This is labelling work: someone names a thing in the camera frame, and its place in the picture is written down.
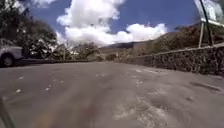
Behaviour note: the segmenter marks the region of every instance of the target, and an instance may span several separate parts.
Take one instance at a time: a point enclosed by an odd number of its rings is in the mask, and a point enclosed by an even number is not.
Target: road
[[[223,128],[223,83],[109,62],[0,69],[16,128]]]

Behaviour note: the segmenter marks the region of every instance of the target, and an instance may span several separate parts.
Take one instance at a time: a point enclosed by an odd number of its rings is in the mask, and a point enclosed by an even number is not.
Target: stone wall
[[[224,76],[224,47],[179,50],[119,62]]]

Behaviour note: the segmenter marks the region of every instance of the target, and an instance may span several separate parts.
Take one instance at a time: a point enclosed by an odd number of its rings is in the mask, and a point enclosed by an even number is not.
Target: parked car
[[[6,39],[0,39],[0,65],[3,67],[11,67],[15,61],[23,58],[22,48],[13,45]]]

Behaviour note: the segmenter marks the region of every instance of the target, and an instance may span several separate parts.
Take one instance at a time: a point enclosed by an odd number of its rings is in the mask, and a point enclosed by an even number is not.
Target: white cloud
[[[19,8],[19,10],[22,12],[26,9],[26,7],[19,1],[16,1],[15,4],[13,5],[15,8]]]
[[[59,44],[64,44],[66,42],[66,39],[60,32],[56,31],[56,35],[57,35],[57,42]]]
[[[51,3],[56,0],[32,0],[34,5],[37,5],[38,8],[47,8]]]
[[[155,27],[133,24],[117,34],[110,34],[109,20],[118,20],[118,6],[124,0],[72,0],[57,22],[65,26],[65,35],[74,43],[95,42],[99,45],[155,39],[166,33],[164,24]]]

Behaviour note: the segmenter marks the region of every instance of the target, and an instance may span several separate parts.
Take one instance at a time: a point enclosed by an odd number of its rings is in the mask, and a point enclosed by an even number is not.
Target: sign
[[[201,21],[205,22],[205,15],[200,0],[194,0],[198,8]],[[222,0],[202,0],[209,23],[224,27],[224,15],[222,7],[219,3]]]

